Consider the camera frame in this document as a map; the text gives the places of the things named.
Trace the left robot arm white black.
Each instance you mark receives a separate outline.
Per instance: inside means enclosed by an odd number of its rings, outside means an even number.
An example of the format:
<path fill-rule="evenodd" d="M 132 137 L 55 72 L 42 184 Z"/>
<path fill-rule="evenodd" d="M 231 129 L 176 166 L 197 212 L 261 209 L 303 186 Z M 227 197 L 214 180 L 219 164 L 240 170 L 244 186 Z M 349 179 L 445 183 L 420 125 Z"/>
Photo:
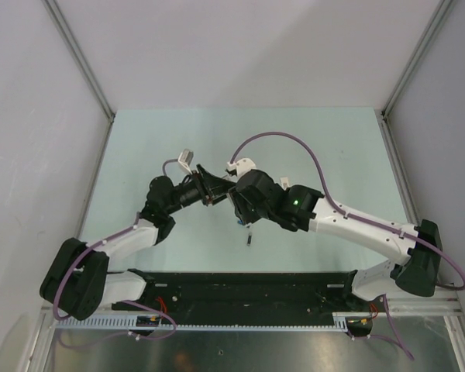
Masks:
<path fill-rule="evenodd" d="M 196 202 L 217 204 L 233 186 L 233 181 L 202 166 L 179 184 L 161 175 L 150 182 L 145 204 L 131 226 L 95 243 L 66 239 L 40 285 L 40 296 L 53 306 L 53 317 L 85 320 L 99 306 L 125 300 L 141 310 L 150 308 L 156 292 L 145 278 L 130 269 L 111 274 L 109 264 L 162 243 L 175 226 L 175 212 Z"/>

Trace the white remote control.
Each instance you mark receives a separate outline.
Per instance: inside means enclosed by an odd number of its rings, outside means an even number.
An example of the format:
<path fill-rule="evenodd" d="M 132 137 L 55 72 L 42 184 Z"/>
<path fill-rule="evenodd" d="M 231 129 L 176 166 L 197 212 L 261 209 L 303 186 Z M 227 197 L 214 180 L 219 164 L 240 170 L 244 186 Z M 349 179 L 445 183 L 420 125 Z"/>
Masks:
<path fill-rule="evenodd" d="M 227 180 L 227 181 L 236 182 L 237 181 L 237 176 L 226 174 L 226 175 L 224 175 L 222 177 L 222 179 Z"/>

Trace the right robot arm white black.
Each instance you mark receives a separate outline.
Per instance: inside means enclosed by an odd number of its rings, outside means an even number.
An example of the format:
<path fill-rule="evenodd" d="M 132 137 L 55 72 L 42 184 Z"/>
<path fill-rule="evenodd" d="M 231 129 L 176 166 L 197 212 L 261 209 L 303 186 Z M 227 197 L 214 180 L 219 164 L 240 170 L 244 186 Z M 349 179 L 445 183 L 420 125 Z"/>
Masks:
<path fill-rule="evenodd" d="M 374 220 L 344 205 L 332 205 L 315 189 L 282 188 L 261 170 L 244 174 L 229 197 L 245 225 L 266 219 L 292 232 L 338 236 L 386 257 L 383 263 L 350 274 L 342 301 L 351 311 L 398 290 L 422 298 L 435 294 L 442 245 L 439 227 L 432 221 L 424 219 L 415 226 Z"/>

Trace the white battery cover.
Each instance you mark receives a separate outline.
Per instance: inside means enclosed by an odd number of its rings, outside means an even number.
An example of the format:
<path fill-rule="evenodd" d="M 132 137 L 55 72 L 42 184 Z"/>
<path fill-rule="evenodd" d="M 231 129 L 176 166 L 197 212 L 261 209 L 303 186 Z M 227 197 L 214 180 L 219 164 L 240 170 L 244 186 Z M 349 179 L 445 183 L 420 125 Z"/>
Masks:
<path fill-rule="evenodd" d="M 288 190 L 290 188 L 290 182 L 289 182 L 289 179 L 287 177 L 281 177 L 280 182 L 281 182 L 281 187 L 284 190 Z"/>

